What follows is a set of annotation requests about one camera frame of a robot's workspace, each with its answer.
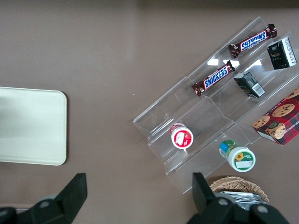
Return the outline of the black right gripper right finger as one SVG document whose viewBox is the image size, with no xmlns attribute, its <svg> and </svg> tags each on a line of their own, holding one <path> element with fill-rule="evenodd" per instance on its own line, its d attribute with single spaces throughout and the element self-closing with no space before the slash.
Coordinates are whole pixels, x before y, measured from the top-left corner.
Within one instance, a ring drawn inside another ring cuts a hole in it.
<svg viewBox="0 0 299 224">
<path fill-rule="evenodd" d="M 255 204 L 244 210 L 224 197 L 216 197 L 202 173 L 192 175 L 192 196 L 198 213 L 189 224 L 287 224 L 287 219 L 270 205 Z"/>
</svg>

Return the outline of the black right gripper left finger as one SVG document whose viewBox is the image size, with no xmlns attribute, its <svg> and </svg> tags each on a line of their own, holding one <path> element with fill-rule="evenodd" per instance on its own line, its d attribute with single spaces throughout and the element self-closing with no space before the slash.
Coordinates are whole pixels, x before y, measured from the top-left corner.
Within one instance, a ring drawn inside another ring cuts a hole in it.
<svg viewBox="0 0 299 224">
<path fill-rule="evenodd" d="M 53 199 L 44 199 L 17 213 L 14 207 L 0 209 L 2 224 L 71 224 L 87 199 L 85 173 L 76 174 Z"/>
</svg>

